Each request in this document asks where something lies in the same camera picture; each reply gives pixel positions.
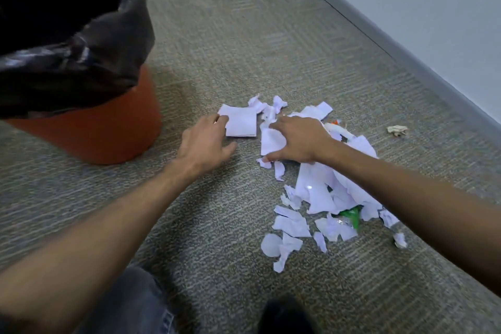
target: gray carpet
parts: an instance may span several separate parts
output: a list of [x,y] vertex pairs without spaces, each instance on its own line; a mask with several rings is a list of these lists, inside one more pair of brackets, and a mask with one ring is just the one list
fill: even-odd
[[[501,202],[501,153],[323,0],[149,0],[156,46],[148,63],[164,128],[120,166],[89,166],[0,127],[0,265],[104,206],[174,156],[182,130],[222,103],[278,94],[286,111],[322,100],[385,160]],[[397,139],[393,124],[409,126]],[[294,294],[324,332],[499,332],[500,299],[405,227],[398,250],[380,221],[360,236],[305,240],[282,274],[260,250],[282,184],[260,169],[258,139],[195,183],[166,212],[135,262],[160,277],[181,332],[248,333],[266,300]],[[287,164],[293,183],[298,167]]]

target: person's right arm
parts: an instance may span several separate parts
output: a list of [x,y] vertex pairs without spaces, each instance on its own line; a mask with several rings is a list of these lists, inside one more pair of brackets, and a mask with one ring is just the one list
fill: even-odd
[[501,209],[448,183],[374,159],[332,139],[315,119],[270,125],[287,140],[265,161],[319,162],[370,193],[416,235],[501,296]]

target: green plastic piece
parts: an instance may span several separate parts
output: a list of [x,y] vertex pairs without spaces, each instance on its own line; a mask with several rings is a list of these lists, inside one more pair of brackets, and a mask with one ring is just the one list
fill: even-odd
[[342,217],[347,217],[350,221],[351,224],[353,225],[353,228],[355,230],[358,230],[358,221],[360,219],[360,208],[363,207],[362,205],[357,205],[353,209],[350,210],[345,210],[339,213]]

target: forearm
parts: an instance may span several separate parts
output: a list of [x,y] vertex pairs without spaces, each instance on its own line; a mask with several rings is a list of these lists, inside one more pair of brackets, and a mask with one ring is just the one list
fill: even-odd
[[501,210],[333,141],[320,162],[357,183],[443,256],[501,295]]
[[194,180],[166,169],[0,274],[0,312],[71,331],[130,262],[167,206]]

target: hand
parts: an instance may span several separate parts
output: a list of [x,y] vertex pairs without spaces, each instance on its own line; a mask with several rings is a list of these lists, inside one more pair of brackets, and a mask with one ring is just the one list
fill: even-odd
[[197,176],[221,166],[236,151],[235,142],[222,146],[228,120],[228,116],[218,114],[202,116],[193,127],[183,132],[176,158],[186,161]]
[[287,145],[279,151],[267,154],[264,162],[294,160],[298,163],[314,163],[319,159],[320,149],[333,141],[322,122],[299,116],[280,116],[270,128],[279,130]]

